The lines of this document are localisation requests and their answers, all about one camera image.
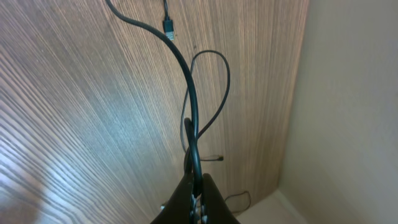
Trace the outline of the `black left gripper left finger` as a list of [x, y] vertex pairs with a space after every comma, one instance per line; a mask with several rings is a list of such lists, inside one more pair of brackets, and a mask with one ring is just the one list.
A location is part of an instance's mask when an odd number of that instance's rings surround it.
[[151, 224], [191, 224], [193, 174], [185, 174], [164, 209]]

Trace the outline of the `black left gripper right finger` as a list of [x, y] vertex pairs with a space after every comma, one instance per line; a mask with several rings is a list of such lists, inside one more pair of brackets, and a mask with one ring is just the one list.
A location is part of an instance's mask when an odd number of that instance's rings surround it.
[[210, 174], [203, 174], [201, 222], [205, 224], [239, 224], [224, 202]]

